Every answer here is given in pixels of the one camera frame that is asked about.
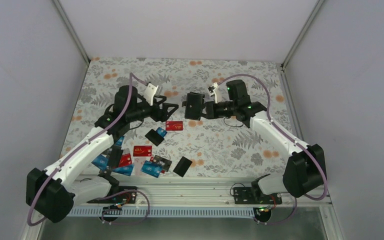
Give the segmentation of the black card holder wallet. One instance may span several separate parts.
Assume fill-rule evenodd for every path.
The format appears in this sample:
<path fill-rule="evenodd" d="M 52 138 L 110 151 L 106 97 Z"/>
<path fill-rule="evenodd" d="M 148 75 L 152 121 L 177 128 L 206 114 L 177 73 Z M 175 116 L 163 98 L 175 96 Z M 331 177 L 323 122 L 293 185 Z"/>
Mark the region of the black card holder wallet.
<path fill-rule="evenodd" d="M 205 95 L 196 92 L 189 92 L 186 100 L 182 102 L 185 107 L 184 118 L 188 120 L 199 121 L 202 116 Z"/>

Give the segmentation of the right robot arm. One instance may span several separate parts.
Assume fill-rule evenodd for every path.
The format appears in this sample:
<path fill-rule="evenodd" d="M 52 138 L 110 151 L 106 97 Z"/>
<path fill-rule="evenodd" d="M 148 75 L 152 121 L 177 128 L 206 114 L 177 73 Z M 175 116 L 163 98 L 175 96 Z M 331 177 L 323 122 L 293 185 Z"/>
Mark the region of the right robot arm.
<path fill-rule="evenodd" d="M 213 101 L 203 104 L 206 119 L 235 116 L 247 128 L 266 137 L 280 155 L 287 159 L 283 173 L 270 173 L 257 180 L 251 189 L 251 198 L 258 204 L 269 199 L 270 194 L 288 192 L 293 197 L 305 196 L 321 201 L 328 195 L 325 153 L 318 145 L 309 145 L 294 136 L 278 123 L 269 112 L 269 107 L 260 102 L 251 102 L 245 83 L 232 80 L 227 83 L 228 101 L 222 101 L 219 85 L 209 86 Z"/>

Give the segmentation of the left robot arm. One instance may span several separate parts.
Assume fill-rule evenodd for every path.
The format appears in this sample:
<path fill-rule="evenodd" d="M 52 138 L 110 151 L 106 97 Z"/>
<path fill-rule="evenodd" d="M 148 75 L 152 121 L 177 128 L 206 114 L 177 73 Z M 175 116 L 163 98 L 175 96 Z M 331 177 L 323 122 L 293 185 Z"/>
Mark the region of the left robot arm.
<path fill-rule="evenodd" d="M 29 205 L 27 224 L 32 222 L 34 211 L 53 223 L 64 219 L 74 206 L 89 201 L 114 202 L 122 193 L 120 183 L 110 173 L 77 182 L 83 170 L 101 153 L 113 148 L 112 156 L 121 158 L 122 149 L 115 143 L 129 130 L 135 121 L 151 118 L 165 122 L 179 108 L 167 103 L 167 98 L 155 95 L 156 87 L 148 85 L 144 94 L 139 94 L 132 85 L 124 85 L 115 94 L 113 104 L 94 123 L 86 137 L 65 156 L 43 170 L 32 169 L 26 176 L 26 203 Z"/>

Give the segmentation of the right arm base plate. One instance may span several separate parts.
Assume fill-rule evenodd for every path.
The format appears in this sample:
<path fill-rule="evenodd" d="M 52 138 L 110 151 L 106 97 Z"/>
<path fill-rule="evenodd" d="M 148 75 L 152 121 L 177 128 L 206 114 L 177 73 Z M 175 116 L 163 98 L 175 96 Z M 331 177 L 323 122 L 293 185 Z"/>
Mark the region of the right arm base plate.
<path fill-rule="evenodd" d="M 232 195 L 236 205 L 279 205 L 283 203 L 280 193 L 265 195 L 252 187 L 234 187 Z"/>

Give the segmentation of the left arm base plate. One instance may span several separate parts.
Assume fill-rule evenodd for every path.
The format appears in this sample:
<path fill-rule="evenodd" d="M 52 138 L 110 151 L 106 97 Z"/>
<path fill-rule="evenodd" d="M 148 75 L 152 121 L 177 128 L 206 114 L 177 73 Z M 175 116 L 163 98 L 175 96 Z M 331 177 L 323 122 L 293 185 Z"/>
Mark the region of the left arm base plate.
<path fill-rule="evenodd" d="M 136 186 L 121 186 L 119 189 L 112 189 L 103 199 L 92 199 L 87 201 L 88 204 L 134 204 L 136 202 L 136 192 L 120 192 L 126 190 L 137 190 Z"/>

